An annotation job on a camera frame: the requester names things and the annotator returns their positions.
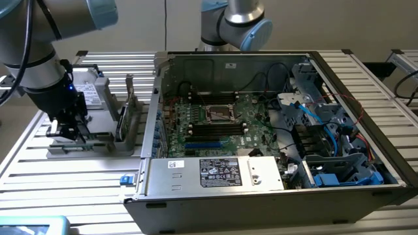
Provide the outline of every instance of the motherboard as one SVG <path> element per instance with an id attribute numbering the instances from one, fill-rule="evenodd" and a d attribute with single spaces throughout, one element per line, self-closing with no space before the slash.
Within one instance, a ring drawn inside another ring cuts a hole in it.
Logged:
<path id="1" fill-rule="evenodd" d="M 274 131 L 255 118 L 266 112 L 258 95 L 192 98 L 169 108 L 169 158 L 278 156 Z"/>

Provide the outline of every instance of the blue latch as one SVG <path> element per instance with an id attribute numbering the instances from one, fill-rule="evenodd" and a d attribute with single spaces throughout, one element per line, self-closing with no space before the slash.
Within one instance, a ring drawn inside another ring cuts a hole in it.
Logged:
<path id="1" fill-rule="evenodd" d="M 319 188 L 335 186 L 363 186 L 363 185 L 382 185 L 383 177 L 380 173 L 374 172 L 370 177 L 364 177 L 358 181 L 339 182 L 335 174 L 318 174 L 314 176 L 315 185 Z"/>
<path id="2" fill-rule="evenodd" d="M 120 185 L 133 185 L 133 176 L 121 176 L 120 177 Z"/>

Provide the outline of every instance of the red cable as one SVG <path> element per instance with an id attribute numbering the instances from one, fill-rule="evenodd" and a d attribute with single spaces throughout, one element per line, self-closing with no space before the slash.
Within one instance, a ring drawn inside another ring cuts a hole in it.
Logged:
<path id="1" fill-rule="evenodd" d="M 366 144 L 368 161 L 371 161 L 371 150 L 370 150 L 368 142 L 360 135 L 356 135 L 356 138 L 359 138 L 364 142 L 364 144 Z"/>

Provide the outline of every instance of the sticker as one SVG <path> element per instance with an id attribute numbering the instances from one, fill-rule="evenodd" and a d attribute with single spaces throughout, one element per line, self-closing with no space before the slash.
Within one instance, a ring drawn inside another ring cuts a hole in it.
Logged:
<path id="1" fill-rule="evenodd" d="M 200 186 L 242 186 L 238 158 L 200 159 Z"/>
<path id="2" fill-rule="evenodd" d="M 168 168 L 183 168 L 184 161 L 168 161 Z"/>
<path id="3" fill-rule="evenodd" d="M 96 87 L 93 84 L 83 84 L 83 85 L 73 85 L 79 92 L 84 93 L 84 100 L 87 105 L 100 105 L 100 97 L 96 91 Z"/>
<path id="4" fill-rule="evenodd" d="M 224 68 L 225 69 L 236 69 L 236 63 L 225 63 Z"/>

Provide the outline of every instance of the cpu socket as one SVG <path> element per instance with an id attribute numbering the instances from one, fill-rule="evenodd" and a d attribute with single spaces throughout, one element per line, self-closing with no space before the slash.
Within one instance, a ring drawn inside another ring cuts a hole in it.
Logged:
<path id="1" fill-rule="evenodd" d="M 205 106 L 207 122 L 235 122 L 234 106 L 228 105 L 208 105 Z"/>

